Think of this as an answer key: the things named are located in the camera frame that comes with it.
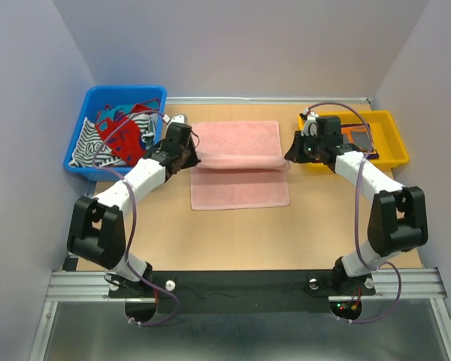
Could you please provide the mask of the pink towel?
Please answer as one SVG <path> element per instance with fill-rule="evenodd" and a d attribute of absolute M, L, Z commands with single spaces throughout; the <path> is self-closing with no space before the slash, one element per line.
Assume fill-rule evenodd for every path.
<path fill-rule="evenodd" d="M 203 122 L 192 130 L 199 137 L 200 159 L 191 170 L 193 210 L 289 204 L 289 163 L 283 158 L 277 121 Z"/>

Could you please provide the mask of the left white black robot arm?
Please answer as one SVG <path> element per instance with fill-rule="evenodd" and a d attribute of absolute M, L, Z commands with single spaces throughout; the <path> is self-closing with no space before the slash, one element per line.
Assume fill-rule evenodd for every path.
<path fill-rule="evenodd" d="M 135 296 L 151 289 L 152 266 L 133 256 L 130 248 L 137 226 L 137 203 L 179 171 L 200 163 L 192 127 L 171 120 L 165 138 L 141 158 L 125 176 L 96 197 L 80 197 L 74 204 L 67 250 L 126 279 Z"/>

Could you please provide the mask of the orange towel with grey spots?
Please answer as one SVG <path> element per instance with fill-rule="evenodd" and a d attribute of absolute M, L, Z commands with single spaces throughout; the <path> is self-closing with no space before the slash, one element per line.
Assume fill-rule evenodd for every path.
<path fill-rule="evenodd" d="M 356 145 L 363 153 L 367 153 L 371 146 L 367 129 L 360 125 L 345 125 L 341 127 L 345 144 Z"/>

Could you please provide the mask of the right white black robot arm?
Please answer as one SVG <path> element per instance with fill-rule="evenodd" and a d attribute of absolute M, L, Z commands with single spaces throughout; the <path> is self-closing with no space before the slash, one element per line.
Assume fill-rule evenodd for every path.
<path fill-rule="evenodd" d="M 310 111 L 300 118 L 303 126 L 295 132 L 285 160 L 321 162 L 349 181 L 356 188 L 356 197 L 364 196 L 371 204 L 366 240 L 356 241 L 355 250 L 337 259 L 331 271 L 331 287 L 348 293 L 392 257 L 426 244 L 425 194 L 419 187 L 406 187 L 391 179 L 360 147 L 346 143 L 339 117 Z"/>

